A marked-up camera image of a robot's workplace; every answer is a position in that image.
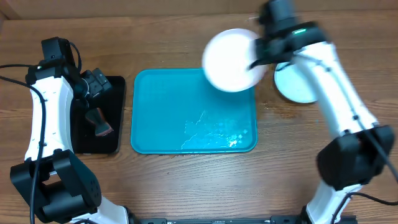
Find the wooden tabletop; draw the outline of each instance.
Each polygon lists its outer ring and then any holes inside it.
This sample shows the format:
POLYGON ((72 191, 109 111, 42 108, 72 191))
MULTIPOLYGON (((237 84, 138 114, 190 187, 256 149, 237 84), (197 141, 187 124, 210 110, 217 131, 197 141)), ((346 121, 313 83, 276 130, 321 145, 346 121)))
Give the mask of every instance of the wooden tabletop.
MULTIPOLYGON (((359 95, 381 124, 398 128, 398 11, 304 12, 335 42, 341 62, 359 95)), ((74 42, 83 69, 99 67, 127 81, 122 146, 118 154, 79 155, 95 173, 103 195, 127 205, 139 218, 268 217, 298 214, 320 180, 317 153, 329 142, 317 105, 282 99, 268 72, 256 87, 259 141, 244 154, 146 156, 130 145, 134 78, 147 68, 197 68, 206 43, 235 27, 258 31, 250 14, 175 17, 114 17, 6 21, 0 64, 37 64, 40 41, 63 37, 74 42)), ((24 80, 25 68, 0 75, 24 80)), ((27 89, 0 82, 0 222, 27 223, 29 208, 9 179, 29 145, 32 100, 27 89)), ((390 156, 398 166, 398 149, 390 156)), ((398 200, 388 169, 363 192, 398 200)), ((345 214, 360 223, 396 223, 395 207, 354 198, 345 214)))

